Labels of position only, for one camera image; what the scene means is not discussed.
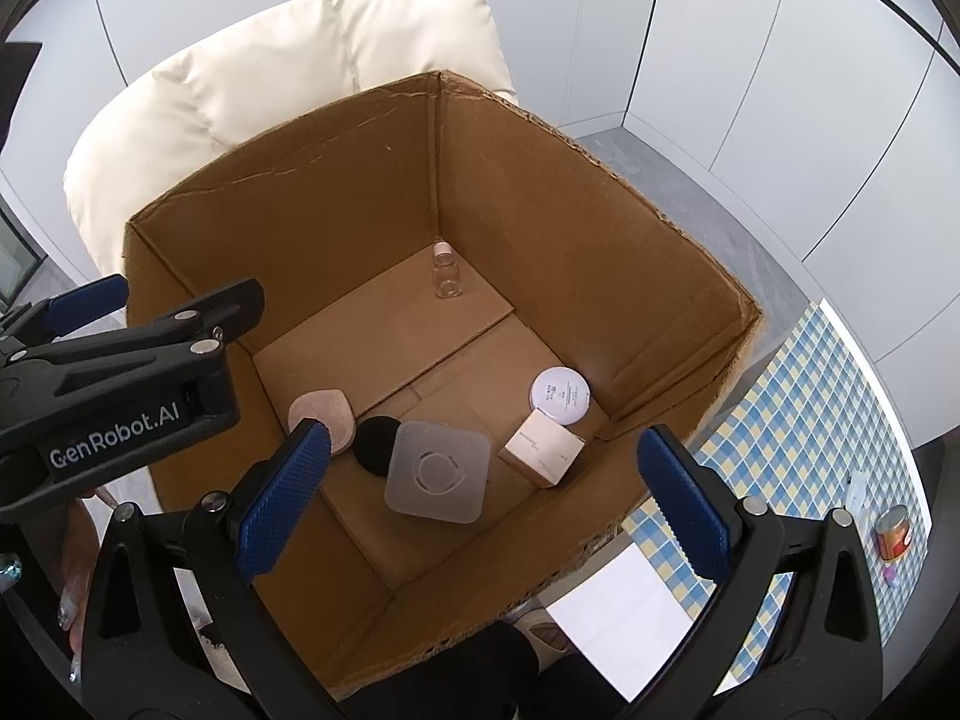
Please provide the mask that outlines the person's left hand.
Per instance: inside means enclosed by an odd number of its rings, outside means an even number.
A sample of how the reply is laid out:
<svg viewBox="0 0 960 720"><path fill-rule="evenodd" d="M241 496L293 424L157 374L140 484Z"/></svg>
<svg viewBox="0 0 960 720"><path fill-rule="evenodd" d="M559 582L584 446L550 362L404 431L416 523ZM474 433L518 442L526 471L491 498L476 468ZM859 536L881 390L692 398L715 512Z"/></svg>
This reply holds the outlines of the person's left hand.
<svg viewBox="0 0 960 720"><path fill-rule="evenodd" d="M96 488L80 499L72 500L65 509L67 523L60 554L60 575L64 586L60 592L57 624L68 634L71 650L68 681L75 688L82 682L83 629L89 582L93 577L99 553L98 534L85 505L85 499L92 497L100 500L109 509L117 507L116 498L106 488Z"/></svg>

